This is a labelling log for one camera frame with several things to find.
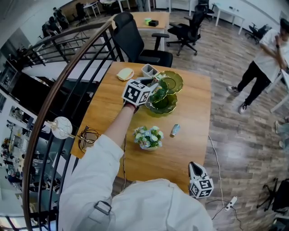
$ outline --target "white shirt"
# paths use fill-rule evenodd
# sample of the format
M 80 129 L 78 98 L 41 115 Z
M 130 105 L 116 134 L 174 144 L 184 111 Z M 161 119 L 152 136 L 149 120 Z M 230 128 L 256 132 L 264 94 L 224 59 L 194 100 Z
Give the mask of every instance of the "white shirt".
M 273 51 L 277 51 L 275 36 L 278 34 L 279 33 L 277 31 L 271 29 L 260 40 L 260 43 L 268 46 Z M 281 40 L 280 50 L 286 62 L 289 63 L 289 41 L 285 42 Z M 254 62 L 257 64 L 260 70 L 267 76 L 267 78 L 271 82 L 274 82 L 280 71 L 280 66 L 277 60 L 271 57 L 270 55 L 266 54 L 263 51 L 263 49 L 261 49 L 261 51 L 255 57 Z
M 87 149 L 60 197 L 59 223 L 64 231 L 214 230 L 203 205 L 165 179 L 130 185 L 112 199 L 109 227 L 92 225 L 96 222 L 86 217 L 96 202 L 111 196 L 122 155 L 122 149 L 105 135 Z

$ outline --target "white jacket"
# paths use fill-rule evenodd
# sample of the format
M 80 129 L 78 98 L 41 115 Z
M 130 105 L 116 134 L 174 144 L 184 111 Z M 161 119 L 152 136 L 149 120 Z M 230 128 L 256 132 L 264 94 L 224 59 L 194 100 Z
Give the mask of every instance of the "white jacket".
M 96 202 L 111 196 L 122 155 L 122 149 L 105 135 L 87 149 L 60 197 L 59 222 L 64 231 L 213 230 L 203 205 L 165 179 L 130 185 L 112 199 L 109 226 L 93 226 L 87 217 L 96 210 Z

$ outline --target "flower pot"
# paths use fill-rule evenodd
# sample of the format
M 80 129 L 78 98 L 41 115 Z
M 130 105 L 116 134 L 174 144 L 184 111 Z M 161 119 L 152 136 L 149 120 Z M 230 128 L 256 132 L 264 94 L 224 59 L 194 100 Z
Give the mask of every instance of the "flower pot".
M 147 148 L 147 147 L 144 146 L 142 143 L 140 143 L 140 148 L 143 149 L 143 150 L 147 150 L 147 151 L 155 151 L 155 150 L 157 150 L 158 147 L 150 147 L 150 148 Z

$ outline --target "white sleeve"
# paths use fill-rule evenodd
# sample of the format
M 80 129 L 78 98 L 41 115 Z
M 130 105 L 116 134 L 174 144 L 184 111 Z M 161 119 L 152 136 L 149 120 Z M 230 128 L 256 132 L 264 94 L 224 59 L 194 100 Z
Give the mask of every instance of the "white sleeve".
M 271 29 L 263 36 L 263 38 L 260 40 L 259 43 L 267 46 L 269 43 L 271 43 L 272 37 L 273 36 L 275 37 L 275 35 L 277 35 L 277 32 L 275 30 Z
M 72 231 L 83 220 L 86 210 L 112 193 L 123 150 L 106 135 L 88 148 L 60 196 L 59 220 L 64 231 Z

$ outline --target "bread slice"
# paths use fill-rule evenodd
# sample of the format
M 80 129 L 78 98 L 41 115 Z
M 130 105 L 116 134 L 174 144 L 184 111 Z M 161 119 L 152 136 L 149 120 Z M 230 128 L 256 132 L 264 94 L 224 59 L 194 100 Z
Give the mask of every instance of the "bread slice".
M 134 71 L 131 68 L 124 68 L 119 73 L 117 73 L 117 77 L 122 81 L 126 81 L 132 77 L 133 72 Z

